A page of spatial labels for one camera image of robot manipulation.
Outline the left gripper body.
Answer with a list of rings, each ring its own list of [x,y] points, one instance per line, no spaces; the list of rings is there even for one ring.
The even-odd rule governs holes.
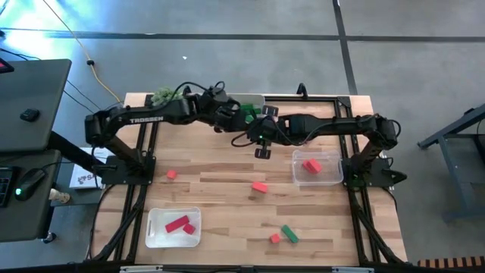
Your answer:
[[[204,92],[197,98],[197,121],[220,131],[234,131],[233,101],[225,92]]]

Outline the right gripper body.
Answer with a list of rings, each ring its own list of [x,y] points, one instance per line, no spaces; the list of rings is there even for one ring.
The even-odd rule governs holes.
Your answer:
[[[290,145],[287,135],[272,117],[256,118],[249,124],[248,139],[258,145],[270,145],[272,143],[280,145]]]

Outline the light grey plastic bin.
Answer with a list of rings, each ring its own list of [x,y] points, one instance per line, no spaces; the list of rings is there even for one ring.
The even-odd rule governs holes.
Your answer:
[[[265,98],[263,95],[259,94],[244,94],[244,93],[229,93],[228,96],[239,102],[241,105],[243,104],[253,104],[255,106],[255,109],[262,107],[265,104]]]

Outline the yellow black striped strip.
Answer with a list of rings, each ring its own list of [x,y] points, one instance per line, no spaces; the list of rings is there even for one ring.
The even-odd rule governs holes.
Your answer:
[[[418,266],[426,268],[485,268],[485,256],[422,259]]]

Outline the green plant in white pot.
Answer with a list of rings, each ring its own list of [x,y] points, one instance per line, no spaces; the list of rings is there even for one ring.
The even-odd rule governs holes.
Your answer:
[[[163,87],[154,93],[151,101],[153,106],[162,106],[182,98],[183,95],[180,91],[169,87]]]

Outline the black computer mouse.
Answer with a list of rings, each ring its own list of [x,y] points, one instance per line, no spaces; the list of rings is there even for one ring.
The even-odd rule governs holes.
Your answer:
[[[14,189],[14,197],[19,201],[28,200],[46,177],[46,171],[42,168],[30,169],[17,183]]]

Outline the long red block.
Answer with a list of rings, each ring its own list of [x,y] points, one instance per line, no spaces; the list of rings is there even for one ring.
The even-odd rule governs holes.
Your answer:
[[[189,217],[187,215],[184,215],[168,224],[165,225],[165,230],[168,232],[168,233],[171,233],[173,231],[175,231],[176,229],[178,228],[182,228],[184,227],[186,224],[189,223]]]

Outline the white plastic bin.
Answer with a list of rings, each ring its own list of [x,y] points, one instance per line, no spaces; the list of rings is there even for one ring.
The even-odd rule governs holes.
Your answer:
[[[165,225],[184,216],[196,227],[194,234],[189,235],[183,227],[168,233]],[[197,207],[178,209],[151,209],[147,218],[145,245],[148,248],[187,248],[199,244],[202,235],[202,213]]]

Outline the dark grey desk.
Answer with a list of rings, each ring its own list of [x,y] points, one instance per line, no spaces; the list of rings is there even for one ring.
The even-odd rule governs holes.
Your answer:
[[[0,74],[0,153],[44,150],[71,67],[69,59],[12,61]],[[20,119],[28,108],[40,110],[35,122]]]
[[[0,157],[0,167],[14,169],[8,204],[0,208],[0,243],[49,238],[52,217],[49,192],[55,183],[60,162],[61,154],[56,150]],[[16,200],[14,189],[18,181],[33,168],[44,169],[46,177],[28,200]]]

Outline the small black puck device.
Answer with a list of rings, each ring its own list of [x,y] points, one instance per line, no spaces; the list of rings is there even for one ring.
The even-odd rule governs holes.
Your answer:
[[[40,117],[40,110],[36,108],[28,108],[20,114],[20,119],[26,122],[35,122]]]

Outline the clear plastic bin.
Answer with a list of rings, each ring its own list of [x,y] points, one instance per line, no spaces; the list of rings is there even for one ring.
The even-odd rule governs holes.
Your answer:
[[[315,158],[321,164],[318,174],[307,172],[302,163]],[[340,154],[336,150],[305,152],[296,150],[292,158],[293,183],[299,187],[333,186],[343,181],[343,167]]]

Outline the white printed sheet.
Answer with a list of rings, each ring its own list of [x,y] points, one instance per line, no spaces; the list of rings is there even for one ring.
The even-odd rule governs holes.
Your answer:
[[[106,163],[107,157],[113,155],[113,153],[108,151],[106,148],[103,148],[96,149],[94,155],[99,161]],[[79,165],[74,165],[69,188],[76,190],[95,188],[104,189],[105,186],[102,184],[102,179],[100,177],[94,178],[94,175],[91,172],[85,170]]]

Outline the black keyboard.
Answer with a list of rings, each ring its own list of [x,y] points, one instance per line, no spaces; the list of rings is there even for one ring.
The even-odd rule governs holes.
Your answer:
[[[13,168],[0,167],[0,208],[6,207],[8,204],[13,177]]]

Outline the cream power plug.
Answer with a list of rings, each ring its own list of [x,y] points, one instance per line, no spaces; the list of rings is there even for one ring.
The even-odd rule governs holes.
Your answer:
[[[48,199],[50,201],[55,201],[55,202],[60,202],[62,204],[65,204],[70,201],[70,195],[68,193],[63,193],[54,188],[51,188],[48,195]]]

